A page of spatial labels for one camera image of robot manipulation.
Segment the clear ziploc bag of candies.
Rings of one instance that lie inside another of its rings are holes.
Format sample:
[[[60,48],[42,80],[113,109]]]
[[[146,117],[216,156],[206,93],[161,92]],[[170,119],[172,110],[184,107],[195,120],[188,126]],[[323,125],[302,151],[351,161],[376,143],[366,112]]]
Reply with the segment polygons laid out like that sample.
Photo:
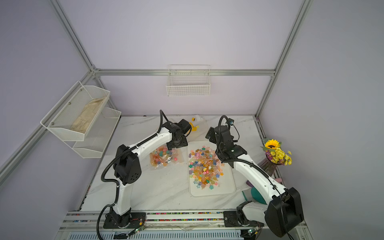
[[[192,127],[193,134],[207,133],[208,129],[210,128],[207,123],[207,120],[200,115],[192,116],[192,118],[189,120],[189,123]]]

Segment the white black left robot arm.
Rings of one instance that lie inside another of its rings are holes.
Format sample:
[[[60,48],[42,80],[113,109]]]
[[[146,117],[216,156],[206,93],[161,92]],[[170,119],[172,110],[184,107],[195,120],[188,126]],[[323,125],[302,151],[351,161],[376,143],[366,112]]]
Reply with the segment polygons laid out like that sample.
[[[169,121],[160,110],[159,128],[144,140],[130,145],[120,145],[114,159],[106,166],[101,174],[103,183],[116,185],[116,194],[113,203],[107,204],[100,212],[100,217],[106,209],[107,220],[117,228],[128,228],[143,217],[135,219],[132,214],[131,197],[134,183],[142,175],[141,160],[150,155],[157,148],[166,145],[169,151],[188,145],[187,136],[192,127],[185,119],[177,123]]]

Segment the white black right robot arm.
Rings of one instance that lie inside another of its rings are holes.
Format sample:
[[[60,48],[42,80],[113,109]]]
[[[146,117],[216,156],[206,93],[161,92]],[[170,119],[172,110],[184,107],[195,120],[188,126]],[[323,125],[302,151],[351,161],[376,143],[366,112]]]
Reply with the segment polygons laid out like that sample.
[[[236,227],[267,226],[279,238],[288,236],[304,221],[299,192],[295,188],[286,188],[261,169],[247,151],[236,144],[230,132],[232,127],[234,121],[223,115],[217,127],[208,130],[206,139],[217,146],[219,160],[241,173],[265,203],[245,201],[237,206],[236,211],[225,212],[225,222]]]

